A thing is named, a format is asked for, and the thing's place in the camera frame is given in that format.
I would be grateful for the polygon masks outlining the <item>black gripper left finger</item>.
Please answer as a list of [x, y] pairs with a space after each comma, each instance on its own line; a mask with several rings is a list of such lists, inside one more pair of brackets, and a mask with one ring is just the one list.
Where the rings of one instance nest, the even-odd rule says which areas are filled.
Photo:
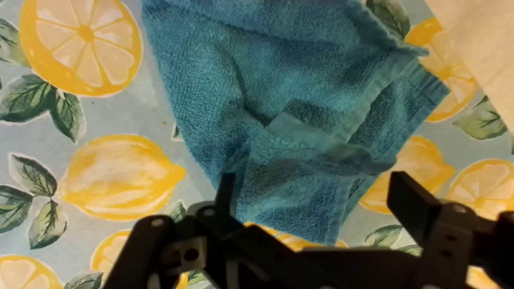
[[220, 179], [217, 195], [215, 195], [215, 207], [227, 215], [233, 213], [233, 192], [235, 192], [236, 174], [225, 173]]

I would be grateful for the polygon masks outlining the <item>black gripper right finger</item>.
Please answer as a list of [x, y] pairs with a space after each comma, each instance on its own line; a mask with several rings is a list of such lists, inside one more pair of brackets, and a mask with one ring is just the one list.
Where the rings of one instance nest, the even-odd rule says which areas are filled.
[[407, 171], [392, 171], [387, 207], [421, 247], [434, 247], [442, 203]]

